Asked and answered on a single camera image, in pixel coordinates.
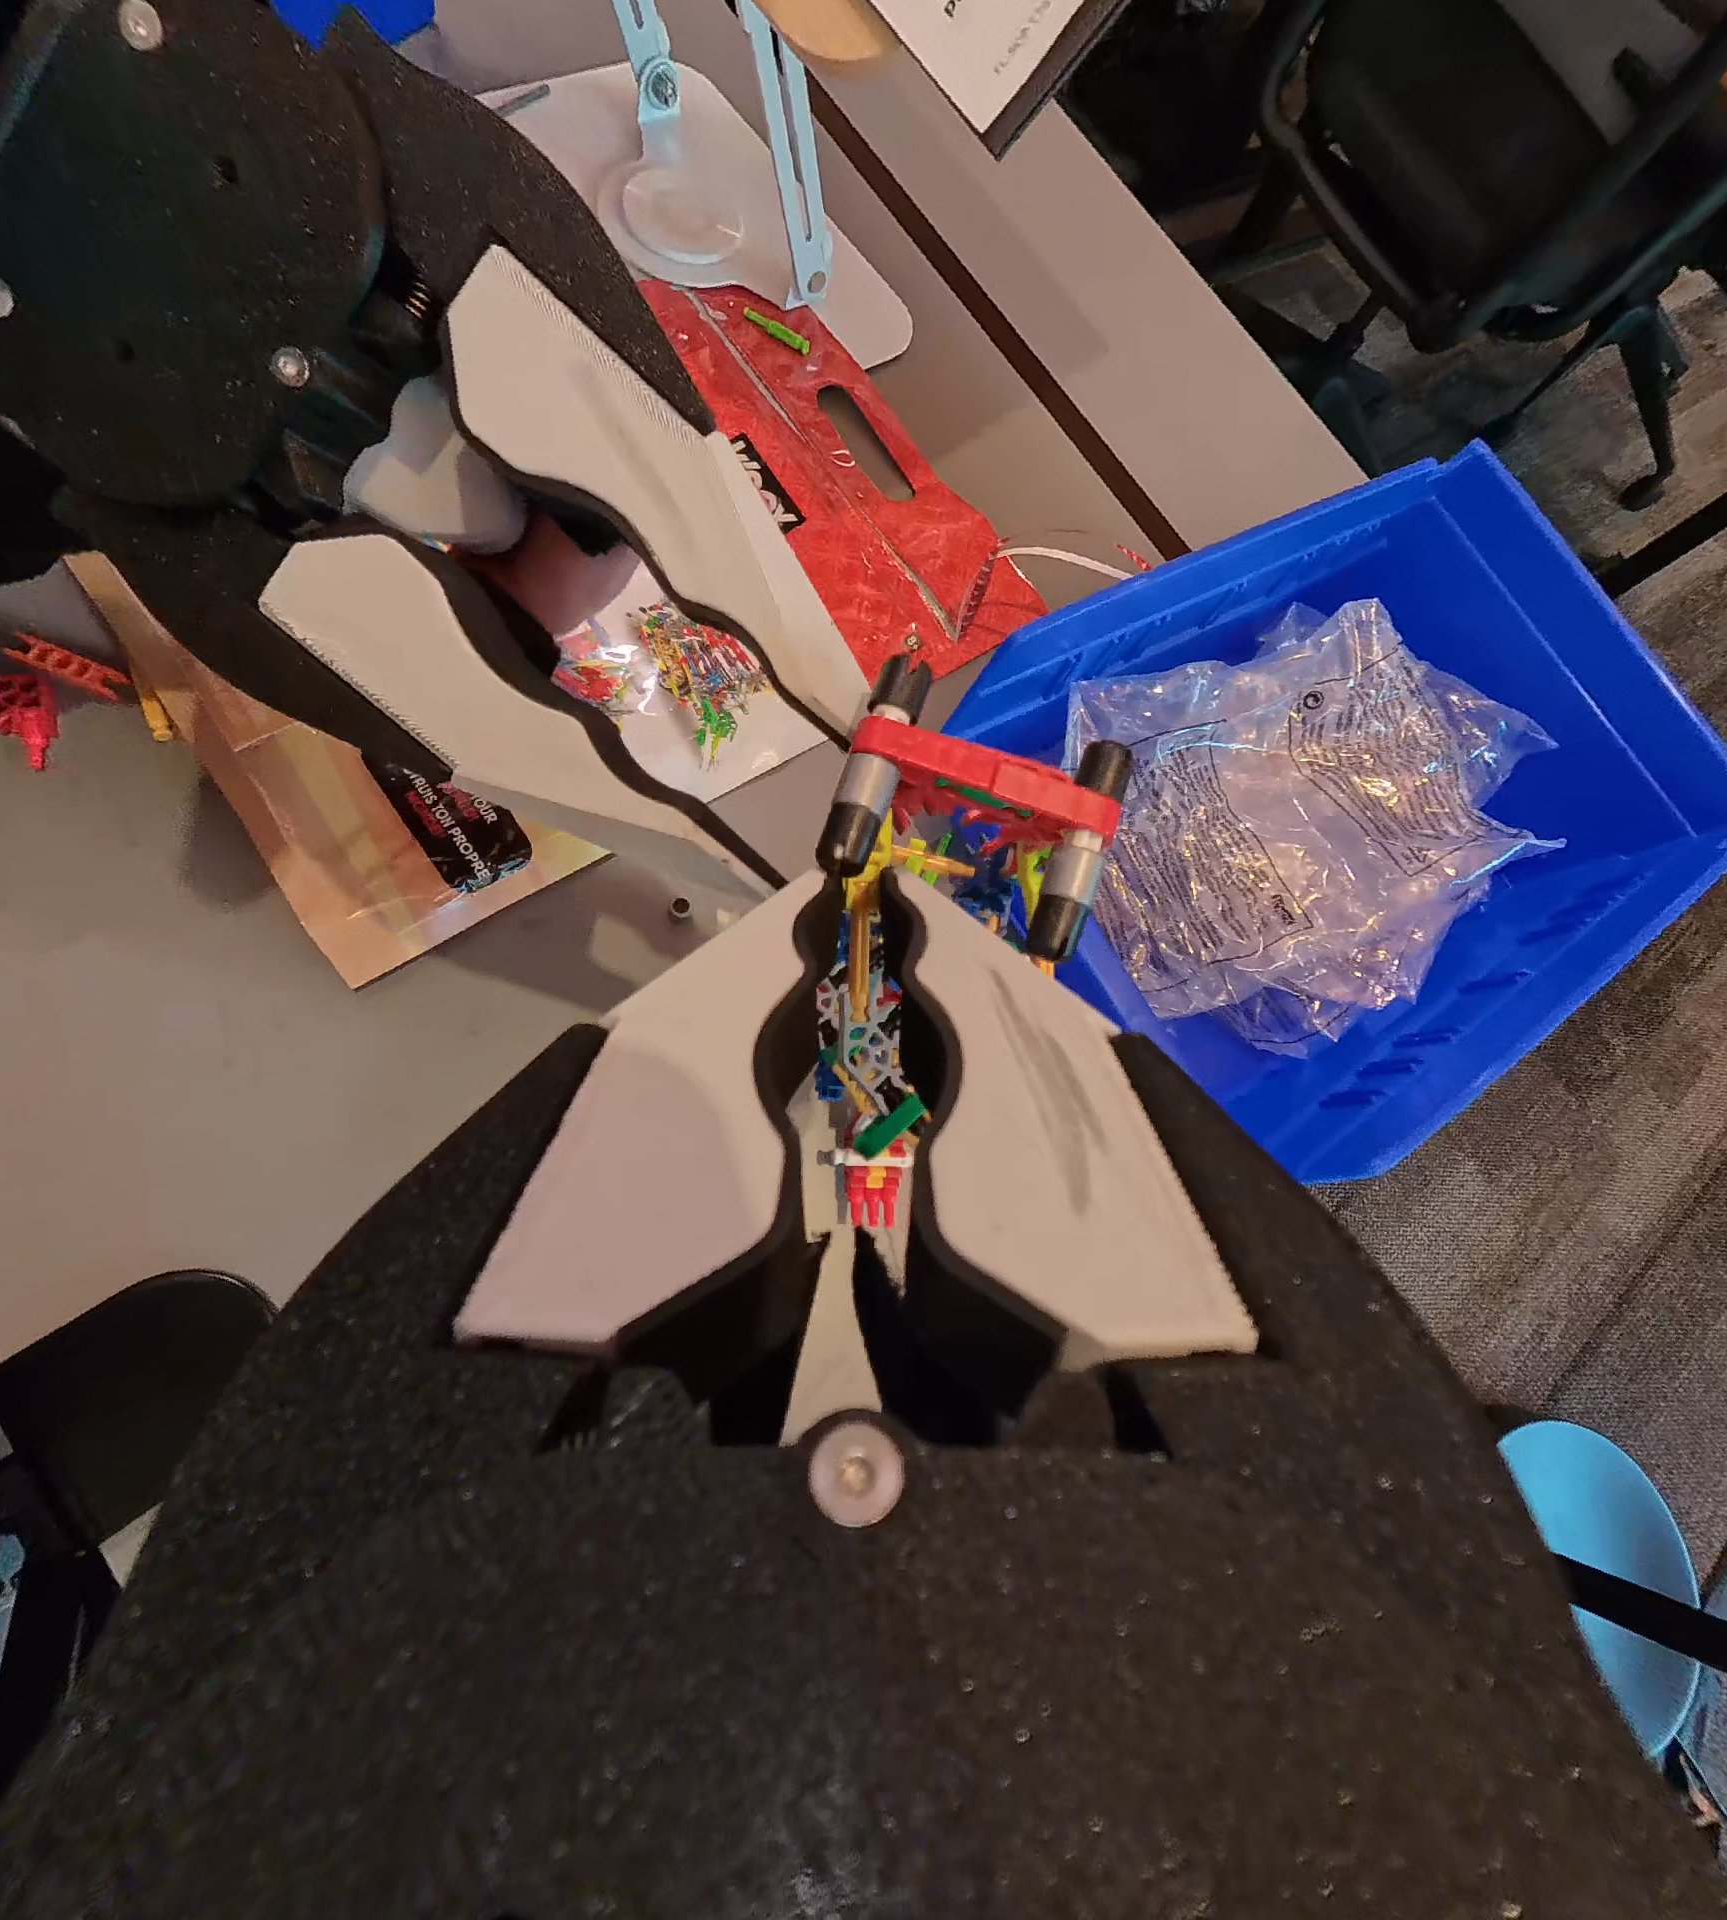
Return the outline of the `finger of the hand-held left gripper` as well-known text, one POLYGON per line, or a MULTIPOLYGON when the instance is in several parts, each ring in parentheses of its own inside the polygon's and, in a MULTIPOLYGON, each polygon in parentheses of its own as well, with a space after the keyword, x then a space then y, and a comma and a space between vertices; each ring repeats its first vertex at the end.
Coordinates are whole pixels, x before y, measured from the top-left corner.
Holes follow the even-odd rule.
POLYGON ((682 614, 850 736, 867 680, 722 432, 690 426, 506 246, 447 308, 447 377, 469 445, 533 495, 604 513, 682 614))
POLYGON ((674 888, 785 888, 706 803, 648 781, 617 723, 525 648, 525 637, 547 637, 458 559, 401 532, 294 544, 262 614, 412 733, 463 791, 674 888))

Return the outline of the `small multicolour toy assembly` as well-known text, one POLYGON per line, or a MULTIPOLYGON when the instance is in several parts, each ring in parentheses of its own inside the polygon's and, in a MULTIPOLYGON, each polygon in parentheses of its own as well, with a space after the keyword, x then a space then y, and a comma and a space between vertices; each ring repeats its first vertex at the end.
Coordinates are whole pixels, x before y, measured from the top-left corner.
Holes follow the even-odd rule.
POLYGON ((935 850, 896 826, 879 830, 864 878, 847 883, 835 961, 815 985, 815 1068, 814 1092, 831 1111, 835 1145, 879 1166, 900 1155, 922 1125, 922 1097, 900 1073, 900 985, 881 955, 881 878, 967 892, 973 862, 951 833, 935 850))

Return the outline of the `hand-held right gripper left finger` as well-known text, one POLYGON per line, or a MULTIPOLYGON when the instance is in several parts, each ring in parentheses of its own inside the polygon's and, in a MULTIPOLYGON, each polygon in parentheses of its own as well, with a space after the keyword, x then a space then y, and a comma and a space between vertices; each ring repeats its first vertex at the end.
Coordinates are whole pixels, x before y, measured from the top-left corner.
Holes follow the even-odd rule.
POLYGON ((805 871, 597 1019, 458 1311, 458 1348, 657 1368, 717 1444, 794 1444, 831 1208, 794 1117, 842 892, 805 871))

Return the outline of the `small blue plastic bin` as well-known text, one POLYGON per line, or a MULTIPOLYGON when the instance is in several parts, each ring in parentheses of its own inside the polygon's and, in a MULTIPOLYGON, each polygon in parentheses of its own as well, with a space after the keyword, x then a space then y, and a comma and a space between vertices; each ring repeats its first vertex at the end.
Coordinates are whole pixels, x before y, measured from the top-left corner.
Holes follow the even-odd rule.
POLYGON ((1154 1019, 1097 928, 1064 970, 1308 1186, 1401 1166, 1727 878, 1727 741, 1484 445, 1044 614, 985 660, 945 733, 1052 759, 1076 680, 1243 660, 1292 605, 1350 599, 1385 599, 1423 664, 1557 736, 1505 781, 1500 819, 1563 850, 1452 921, 1414 1004, 1308 1057, 1213 1014, 1154 1019))

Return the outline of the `black mesh office chair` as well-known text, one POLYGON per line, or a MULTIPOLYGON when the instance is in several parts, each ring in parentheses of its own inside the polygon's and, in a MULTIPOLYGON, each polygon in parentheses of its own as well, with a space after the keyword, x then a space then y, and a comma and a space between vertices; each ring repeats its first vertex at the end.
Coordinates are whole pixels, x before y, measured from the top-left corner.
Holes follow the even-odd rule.
POLYGON ((1257 258, 1308 204, 1366 284, 1327 362, 1347 362, 1385 311, 1414 352, 1567 340, 1558 366, 1481 426, 1492 445, 1615 350, 1651 459, 1621 504, 1648 512, 1676 471, 1686 377, 1661 296, 1686 271, 1727 290, 1727 10, 1680 60, 1648 60, 1615 33, 1609 95, 1632 112, 1621 134, 1602 134, 1495 0, 1265 6, 1262 178, 1217 271, 1257 258))

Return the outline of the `white adjustable book stand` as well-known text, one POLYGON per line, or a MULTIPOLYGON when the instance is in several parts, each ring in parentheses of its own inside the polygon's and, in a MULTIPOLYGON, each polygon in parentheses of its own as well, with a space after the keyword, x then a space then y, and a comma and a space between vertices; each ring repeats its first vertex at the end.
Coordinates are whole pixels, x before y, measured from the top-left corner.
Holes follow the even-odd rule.
POLYGON ((758 119, 674 55, 667 6, 597 10, 613 15, 613 66, 555 60, 551 73, 488 83, 488 49, 469 55, 457 26, 447 48, 474 96, 570 180, 642 284, 748 290, 794 328, 822 322, 864 373, 896 362, 913 322, 826 217, 809 66, 776 6, 717 6, 751 60, 758 119))

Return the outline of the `light blue stool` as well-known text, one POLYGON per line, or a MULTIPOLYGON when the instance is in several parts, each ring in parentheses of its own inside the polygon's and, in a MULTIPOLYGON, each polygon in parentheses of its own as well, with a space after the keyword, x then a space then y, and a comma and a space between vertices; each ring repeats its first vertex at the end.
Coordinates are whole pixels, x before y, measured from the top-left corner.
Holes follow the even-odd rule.
MULTIPOLYGON (((1666 1497, 1609 1436, 1532 1417, 1500 1433, 1500 1457, 1552 1552, 1700 1610, 1700 1577, 1666 1497)), ((1587 1610, 1574 1610, 1574 1626, 1644 1758, 1666 1762, 1702 1670, 1587 1610)))

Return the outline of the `long yellow rod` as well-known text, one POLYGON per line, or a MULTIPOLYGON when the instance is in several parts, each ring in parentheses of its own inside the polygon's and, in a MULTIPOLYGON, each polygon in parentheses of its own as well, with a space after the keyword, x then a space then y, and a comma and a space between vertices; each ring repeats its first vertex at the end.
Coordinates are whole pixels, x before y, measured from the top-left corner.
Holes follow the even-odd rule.
POLYGON ((128 677, 134 707, 152 733, 152 741, 183 741, 183 723, 171 701, 164 696, 164 648, 152 644, 152 637, 128 637, 128 633, 112 633, 116 648, 120 648, 120 666, 128 677))

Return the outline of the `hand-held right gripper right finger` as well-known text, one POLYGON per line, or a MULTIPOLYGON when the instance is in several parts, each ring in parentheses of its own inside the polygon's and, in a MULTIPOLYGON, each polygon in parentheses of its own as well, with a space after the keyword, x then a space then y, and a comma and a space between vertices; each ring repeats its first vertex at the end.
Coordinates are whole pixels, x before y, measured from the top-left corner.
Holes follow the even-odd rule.
POLYGON ((1124 1030, 922 883, 881 883, 881 961, 927 1111, 905 1231, 918 1355, 1002 1417, 1058 1371, 1254 1361, 1124 1030))

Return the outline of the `orange ladder connector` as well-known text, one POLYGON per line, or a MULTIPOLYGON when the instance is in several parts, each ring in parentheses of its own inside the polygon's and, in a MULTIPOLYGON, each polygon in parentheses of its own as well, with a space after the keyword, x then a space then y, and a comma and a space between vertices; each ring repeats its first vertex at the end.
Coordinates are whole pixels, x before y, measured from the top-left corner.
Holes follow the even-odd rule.
POLYGON ((6 644, 6 660, 105 707, 128 696, 128 677, 120 666, 112 666, 105 660, 82 660, 47 637, 17 633, 6 644))

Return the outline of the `instruction booklet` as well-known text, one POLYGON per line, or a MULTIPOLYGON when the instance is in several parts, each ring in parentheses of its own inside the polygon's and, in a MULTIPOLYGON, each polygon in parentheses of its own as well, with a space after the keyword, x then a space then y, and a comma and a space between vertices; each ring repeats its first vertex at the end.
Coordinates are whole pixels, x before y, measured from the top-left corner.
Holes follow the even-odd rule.
POLYGON ((1124 0, 871 0, 881 26, 1002 156, 1124 15, 1124 0))

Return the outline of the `green connector toy assembly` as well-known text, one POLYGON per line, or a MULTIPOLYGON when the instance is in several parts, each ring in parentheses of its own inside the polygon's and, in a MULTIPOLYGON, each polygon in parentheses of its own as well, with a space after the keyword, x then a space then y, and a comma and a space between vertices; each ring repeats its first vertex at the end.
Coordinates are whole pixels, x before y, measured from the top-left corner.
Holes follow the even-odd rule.
POLYGON ((815 838, 815 869, 842 888, 847 907, 847 883, 864 878, 881 826, 918 833, 935 850, 951 833, 967 850, 959 859, 973 862, 973 878, 945 895, 994 935, 1019 928, 1019 955, 1040 976, 1058 976, 1089 921, 1134 781, 1134 751, 1089 741, 1076 773, 1064 773, 1058 767, 927 733, 918 723, 927 688, 927 666, 910 660, 891 660, 879 671, 815 838))

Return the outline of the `clear plastic bag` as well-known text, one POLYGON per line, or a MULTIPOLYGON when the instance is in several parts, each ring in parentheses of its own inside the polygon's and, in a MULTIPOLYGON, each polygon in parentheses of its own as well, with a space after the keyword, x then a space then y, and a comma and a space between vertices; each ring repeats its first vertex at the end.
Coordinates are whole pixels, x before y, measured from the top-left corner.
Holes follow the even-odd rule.
POLYGON ((1295 605, 1241 664, 1067 692, 1064 767, 1134 758, 1089 919, 1159 1019, 1304 1057, 1414 1004, 1495 878, 1557 854, 1492 803, 1557 736, 1407 648, 1379 599, 1295 605))

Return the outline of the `person's left hand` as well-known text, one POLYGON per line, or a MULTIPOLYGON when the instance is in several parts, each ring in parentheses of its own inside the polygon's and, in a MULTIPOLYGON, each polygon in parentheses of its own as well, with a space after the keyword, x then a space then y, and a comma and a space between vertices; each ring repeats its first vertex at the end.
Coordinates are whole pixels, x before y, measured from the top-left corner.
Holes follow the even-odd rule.
POLYGON ((632 585, 634 551, 628 544, 590 551, 551 513, 528 512, 517 546, 474 551, 469 572, 525 609, 547 637, 568 637, 632 585))

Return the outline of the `construction toy set plastic bag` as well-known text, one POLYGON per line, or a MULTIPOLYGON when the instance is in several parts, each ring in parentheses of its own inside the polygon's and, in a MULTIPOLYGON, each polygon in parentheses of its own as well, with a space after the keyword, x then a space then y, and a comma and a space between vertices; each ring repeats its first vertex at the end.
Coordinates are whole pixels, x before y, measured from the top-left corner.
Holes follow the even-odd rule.
MULTIPOLYGON (((785 322, 748 290, 642 290, 864 677, 891 653, 945 677, 1044 614, 994 525, 945 490, 822 322, 805 328, 814 355, 794 355, 744 323, 744 308, 785 322)), ((372 767, 241 696, 152 622, 105 558, 68 558, 65 572, 105 633, 152 637, 169 653, 157 677, 183 741, 350 988, 597 862, 596 844, 372 767)), ((555 688, 690 797, 721 803, 815 736, 737 641, 682 624, 646 564, 560 648, 555 688)))

